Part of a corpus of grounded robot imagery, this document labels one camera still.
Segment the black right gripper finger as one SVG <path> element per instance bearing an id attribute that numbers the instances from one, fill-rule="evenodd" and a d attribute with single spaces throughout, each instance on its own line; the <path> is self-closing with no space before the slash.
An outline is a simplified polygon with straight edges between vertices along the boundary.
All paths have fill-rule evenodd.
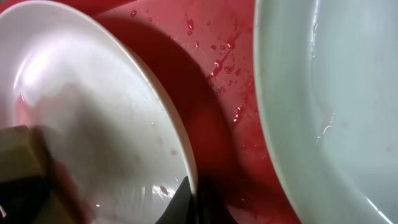
<path id="1" fill-rule="evenodd" d="M 1 224 L 87 224 L 73 194 L 44 177 L 1 183 Z"/>

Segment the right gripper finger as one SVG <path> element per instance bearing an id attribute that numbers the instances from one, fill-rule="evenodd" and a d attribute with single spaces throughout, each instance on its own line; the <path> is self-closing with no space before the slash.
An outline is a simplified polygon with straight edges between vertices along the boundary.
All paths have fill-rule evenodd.
<path id="1" fill-rule="evenodd" d="M 188 177 L 185 177 L 175 195 L 155 224 L 195 224 L 193 195 Z"/>
<path id="2" fill-rule="evenodd" d="M 198 186 L 197 211 L 199 224 L 237 224 L 215 185 L 208 179 Z"/>

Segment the green yellow sponge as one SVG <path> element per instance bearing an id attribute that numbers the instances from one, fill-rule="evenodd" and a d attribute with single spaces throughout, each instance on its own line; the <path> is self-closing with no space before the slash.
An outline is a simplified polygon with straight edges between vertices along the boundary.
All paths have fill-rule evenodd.
<path id="1" fill-rule="evenodd" d="M 1 182 L 45 176 L 50 155 L 38 129 L 14 126 L 1 130 Z"/>

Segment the white plate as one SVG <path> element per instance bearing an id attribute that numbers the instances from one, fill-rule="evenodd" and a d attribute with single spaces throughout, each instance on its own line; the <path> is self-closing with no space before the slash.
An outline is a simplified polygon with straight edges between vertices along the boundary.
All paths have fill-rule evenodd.
<path id="1" fill-rule="evenodd" d="M 101 24 L 54 1 L 1 11 L 1 127 L 37 128 L 89 223 L 156 223 L 198 175 L 153 71 Z"/>

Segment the light green plate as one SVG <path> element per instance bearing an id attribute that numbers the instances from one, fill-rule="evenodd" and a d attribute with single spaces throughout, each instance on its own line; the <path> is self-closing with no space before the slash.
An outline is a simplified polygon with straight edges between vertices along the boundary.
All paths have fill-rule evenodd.
<path id="1" fill-rule="evenodd" d="M 257 1 L 262 130 L 302 223 L 397 222 L 397 2 Z"/>

